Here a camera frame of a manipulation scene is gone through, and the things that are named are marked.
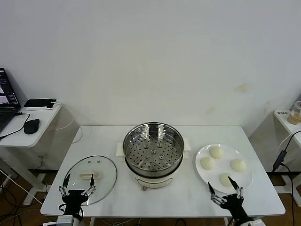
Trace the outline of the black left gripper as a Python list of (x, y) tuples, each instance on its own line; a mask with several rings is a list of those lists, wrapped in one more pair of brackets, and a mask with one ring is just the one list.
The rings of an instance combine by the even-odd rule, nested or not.
[(94, 175), (91, 175), (90, 185), (87, 190), (69, 190), (67, 191), (67, 186), (70, 179), (70, 173), (63, 180), (63, 184), (59, 186), (59, 191), (61, 193), (63, 206), (65, 206), (64, 214), (72, 216), (83, 216), (83, 209), (81, 205), (88, 200), (88, 196), (91, 196), (96, 190)]

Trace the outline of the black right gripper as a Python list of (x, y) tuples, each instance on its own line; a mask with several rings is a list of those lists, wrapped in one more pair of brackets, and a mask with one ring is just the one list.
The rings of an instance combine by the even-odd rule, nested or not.
[(242, 203), (244, 201), (243, 197), (243, 188), (239, 187), (235, 180), (231, 177), (228, 177), (230, 183), (236, 190), (236, 194), (226, 195), (223, 198), (219, 197), (213, 187), (211, 186), (210, 182), (208, 182), (209, 192), (211, 194), (210, 199), (212, 202), (221, 206), (222, 209), (228, 210), (232, 218), (236, 221), (236, 223), (245, 223), (249, 221), (249, 216), (245, 212), (244, 208), (242, 207)]

